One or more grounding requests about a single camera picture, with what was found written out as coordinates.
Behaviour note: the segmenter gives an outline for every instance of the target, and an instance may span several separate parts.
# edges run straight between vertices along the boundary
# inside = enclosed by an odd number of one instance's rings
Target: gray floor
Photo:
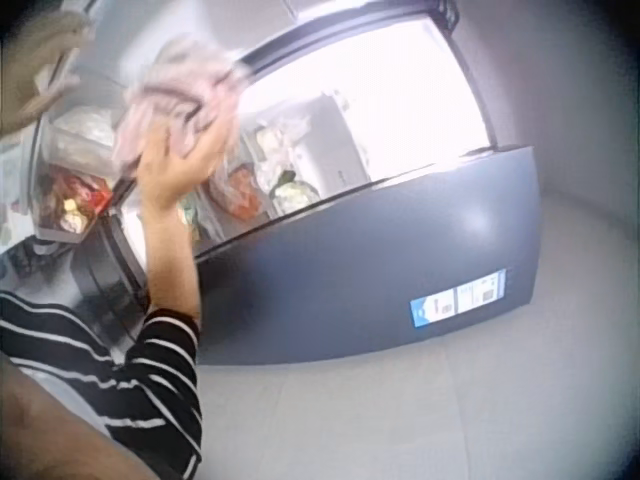
[[[531,305],[315,364],[200,368],[198,478],[609,478],[638,444],[638,244],[545,198]]]

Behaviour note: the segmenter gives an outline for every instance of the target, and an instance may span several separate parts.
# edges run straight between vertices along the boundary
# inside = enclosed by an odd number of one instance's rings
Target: dark blue refrigerator door
[[[200,258],[202,364],[343,357],[527,304],[540,248],[533,149],[368,186]]]

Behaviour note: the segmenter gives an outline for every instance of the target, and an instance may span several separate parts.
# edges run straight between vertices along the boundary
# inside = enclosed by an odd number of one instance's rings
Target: hand
[[[182,197],[213,174],[235,143],[237,104],[235,96],[222,101],[218,118],[186,158],[169,151],[168,123],[153,125],[137,171],[145,209],[170,211]]]
[[[2,51],[0,136],[35,122],[69,89],[77,78],[68,78],[40,94],[35,77],[65,53],[90,40],[90,20],[78,12],[43,15],[20,29]]]

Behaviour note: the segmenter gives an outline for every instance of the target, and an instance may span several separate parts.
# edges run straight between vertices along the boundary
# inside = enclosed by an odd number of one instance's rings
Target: blue label
[[[459,287],[411,300],[416,328],[493,303],[504,297],[506,270],[492,273]]]

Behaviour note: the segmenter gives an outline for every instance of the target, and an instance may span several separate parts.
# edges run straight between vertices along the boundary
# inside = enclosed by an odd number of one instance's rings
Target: wrist
[[[142,220],[163,220],[172,217],[178,217],[178,204],[160,205],[157,202],[142,201],[141,205]]]

